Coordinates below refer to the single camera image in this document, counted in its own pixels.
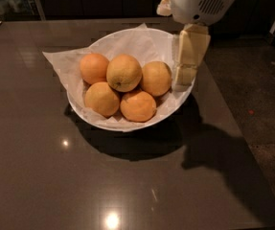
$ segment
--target glossy tabletop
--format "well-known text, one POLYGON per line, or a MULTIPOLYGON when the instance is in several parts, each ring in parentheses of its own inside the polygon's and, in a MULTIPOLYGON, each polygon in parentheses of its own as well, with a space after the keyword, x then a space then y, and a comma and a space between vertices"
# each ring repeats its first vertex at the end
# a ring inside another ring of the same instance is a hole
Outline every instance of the glossy tabletop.
POLYGON ((170 118, 106 131, 71 109, 44 52, 171 18, 0 26, 0 230, 275 227, 275 197, 206 63, 170 118))

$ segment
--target citrus fruit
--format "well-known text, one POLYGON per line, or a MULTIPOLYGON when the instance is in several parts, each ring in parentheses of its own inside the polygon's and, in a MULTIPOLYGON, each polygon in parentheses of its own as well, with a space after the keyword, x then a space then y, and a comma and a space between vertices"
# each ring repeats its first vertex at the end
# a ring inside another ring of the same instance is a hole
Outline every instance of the citrus fruit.
POLYGON ((106 81, 109 60, 102 54, 91 53, 80 60, 80 74, 89 84, 106 81))
POLYGON ((120 54, 110 60, 106 79, 113 89, 119 92, 131 91, 139 84, 141 78, 141 65, 135 57, 120 54))
POLYGON ((145 122, 155 114, 156 101, 143 90, 132 90, 121 98, 120 110, 129 121, 145 122))
POLYGON ((119 109, 120 96, 106 81, 99 81, 86 91, 84 104, 107 118, 119 109))
POLYGON ((154 97, 164 95, 172 86, 172 71, 163 61, 152 61, 142 68, 141 88, 154 97))

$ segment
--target white paper bowl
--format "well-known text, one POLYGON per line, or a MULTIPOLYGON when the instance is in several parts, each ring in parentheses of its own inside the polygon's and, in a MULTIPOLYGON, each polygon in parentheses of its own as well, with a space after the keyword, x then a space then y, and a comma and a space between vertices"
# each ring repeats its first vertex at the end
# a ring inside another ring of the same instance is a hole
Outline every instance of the white paper bowl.
MULTIPOLYGON (((116 39, 120 38, 121 36, 130 34, 131 30, 134 29, 127 29, 114 34, 109 34, 99 39, 91 46, 102 45, 107 41, 108 43, 110 43, 110 40, 113 40, 113 38, 116 39)), ((172 58, 173 35, 166 33, 164 31, 150 28, 146 28, 145 33, 150 35, 160 59, 166 62, 172 69, 174 66, 172 58)), ((185 92, 175 92, 170 90, 163 97, 159 98, 157 100, 158 105, 156 114, 150 120, 144 123, 129 122, 122 116, 120 112, 117 113, 116 118, 112 117, 108 120, 100 119, 99 121, 94 121, 93 119, 89 118, 89 115, 85 115, 83 108, 75 102, 75 100, 70 96, 69 93, 68 100, 74 111, 88 124, 106 130, 129 132, 153 126, 171 116, 174 113, 174 111, 176 111, 186 101, 187 97, 190 95, 192 91, 194 83, 195 81, 193 81, 193 84, 185 92)))

